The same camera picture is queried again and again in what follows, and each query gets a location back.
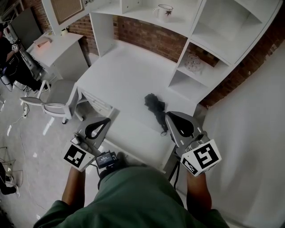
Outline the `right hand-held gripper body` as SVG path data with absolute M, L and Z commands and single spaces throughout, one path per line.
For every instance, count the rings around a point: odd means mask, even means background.
M 180 163 L 193 176 L 199 176 L 222 160 L 215 141 L 209 139 L 199 123 L 193 137 L 174 137 L 171 131 L 170 135 L 177 146 L 176 154 L 180 157 Z

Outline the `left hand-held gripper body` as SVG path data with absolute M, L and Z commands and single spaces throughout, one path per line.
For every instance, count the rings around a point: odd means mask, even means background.
M 84 171 L 101 154 L 99 147 L 106 135 L 101 135 L 97 139 L 88 139 L 85 135 L 86 127 L 94 123 L 96 118 L 83 121 L 64 147 L 64 161 L 80 172 Z M 92 135 L 95 136 L 99 129 L 100 127 L 94 130 Z

